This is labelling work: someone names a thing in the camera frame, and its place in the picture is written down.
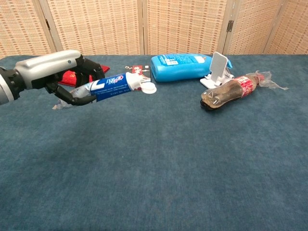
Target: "wicker panel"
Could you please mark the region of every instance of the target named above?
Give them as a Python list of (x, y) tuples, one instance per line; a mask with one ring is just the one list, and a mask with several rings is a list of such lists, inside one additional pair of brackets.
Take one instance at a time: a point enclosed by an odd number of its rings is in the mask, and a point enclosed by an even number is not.
[(0, 0), (0, 58), (50, 53), (31, 0)]
[(288, 0), (267, 53), (308, 54), (308, 1)]
[(62, 46), (83, 54), (140, 54), (137, 0), (48, 0)]
[(228, 54), (262, 54), (281, 0), (243, 0)]
[(147, 0), (148, 53), (216, 51), (227, 0)]

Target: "plastic wrapper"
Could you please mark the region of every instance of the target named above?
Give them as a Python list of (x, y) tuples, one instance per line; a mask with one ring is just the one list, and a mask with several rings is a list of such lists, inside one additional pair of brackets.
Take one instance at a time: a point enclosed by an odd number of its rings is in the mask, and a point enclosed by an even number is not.
[[(72, 94), (73, 97), (76, 97), (76, 98), (82, 98), (82, 97), (91, 95), (91, 92), (90, 92), (91, 84), (92, 82), (82, 85), (78, 88), (73, 89), (72, 91), (70, 91), (70, 93)], [(73, 105), (68, 104), (67, 102), (63, 100), (58, 100), (58, 103), (53, 107), (53, 109), (57, 110), (57, 109), (64, 109), (64, 108), (69, 108), (69, 107), (73, 107)]]
[(283, 90), (288, 90), (288, 88), (280, 87), (277, 83), (273, 82), (271, 80), (271, 72), (265, 71), (265, 72), (259, 72), (256, 71), (255, 73), (248, 73), (246, 76), (258, 76), (259, 77), (259, 86), (260, 87), (266, 87), (270, 89), (280, 88)]

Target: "woven room divider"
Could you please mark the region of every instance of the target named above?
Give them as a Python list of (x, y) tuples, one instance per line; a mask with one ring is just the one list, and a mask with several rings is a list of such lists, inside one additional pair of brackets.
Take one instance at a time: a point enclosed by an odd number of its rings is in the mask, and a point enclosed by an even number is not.
[(141, 54), (137, 0), (47, 0), (63, 49), (83, 54)]
[(281, 0), (239, 0), (225, 54), (262, 54)]
[(227, 0), (146, 0), (149, 54), (217, 50)]
[(0, 0), (0, 58), (63, 49), (307, 54), (307, 15), (308, 0)]
[(269, 54), (308, 54), (308, 1), (286, 0), (265, 49)]
[(0, 58), (55, 51), (37, 7), (32, 0), (0, 0)]

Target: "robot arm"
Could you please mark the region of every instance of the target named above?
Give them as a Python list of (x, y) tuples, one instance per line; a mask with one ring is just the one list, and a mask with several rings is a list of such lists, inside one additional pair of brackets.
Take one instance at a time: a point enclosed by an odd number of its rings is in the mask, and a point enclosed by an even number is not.
[(66, 71), (76, 74), (76, 87), (92, 80), (105, 78), (100, 64), (84, 58), (79, 51), (67, 50), (17, 62), (15, 68), (0, 67), (0, 105), (19, 98), (23, 90), (45, 88), (58, 98), (72, 105), (85, 105), (96, 96), (74, 98), (70, 92), (58, 85)]

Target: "screen hinge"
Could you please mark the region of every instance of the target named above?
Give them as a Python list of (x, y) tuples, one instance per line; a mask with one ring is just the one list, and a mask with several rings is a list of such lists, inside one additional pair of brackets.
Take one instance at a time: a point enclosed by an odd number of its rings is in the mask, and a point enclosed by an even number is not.
[(46, 22), (46, 24), (47, 24), (48, 30), (50, 30), (50, 26), (49, 26), (48, 20), (45, 19), (45, 22)]
[(228, 27), (227, 27), (227, 32), (231, 32), (231, 31), (232, 31), (233, 23), (234, 23), (233, 20), (230, 20), (230, 21), (229, 21)]

